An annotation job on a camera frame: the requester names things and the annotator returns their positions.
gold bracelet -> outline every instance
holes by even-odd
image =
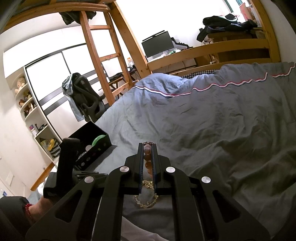
[[[142,187],[146,187],[147,189],[149,189],[149,188],[151,188],[151,189],[153,189],[154,190],[154,188],[153,188],[153,181],[147,181],[147,180],[143,180],[142,181]],[[146,202],[146,204],[142,204],[141,202],[140,202],[140,200],[138,199],[138,195],[135,195],[135,201],[136,201],[136,203],[140,206],[140,207],[142,207],[142,208],[150,208],[150,207],[153,207],[154,206],[154,204],[157,202],[157,198],[158,198],[158,195],[154,195],[154,200],[153,200],[153,202]]]

black chair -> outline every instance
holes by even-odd
[[[72,83],[72,98],[76,106],[87,122],[96,122],[110,107],[109,104],[103,103],[105,95],[99,96],[91,87],[88,79],[79,73],[73,74]]]

bed sheet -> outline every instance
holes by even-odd
[[[273,236],[296,193],[295,77],[295,63],[224,65],[192,79],[152,74],[96,122],[113,146],[90,169],[110,173],[152,141],[172,166],[220,183]],[[126,195],[123,216],[174,240],[169,196],[142,209]]]

computer monitor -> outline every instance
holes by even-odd
[[[147,58],[174,48],[168,31],[152,36],[152,38],[142,42],[142,46]]]

black box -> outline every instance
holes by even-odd
[[[84,171],[112,144],[108,133],[103,131],[91,121],[86,123],[84,126],[75,131],[71,136],[69,136],[69,138],[79,139],[82,146],[85,148],[86,146],[91,145],[94,139],[96,139],[99,135],[105,135],[105,137],[98,140],[95,146],[89,149],[76,161],[74,169]]]

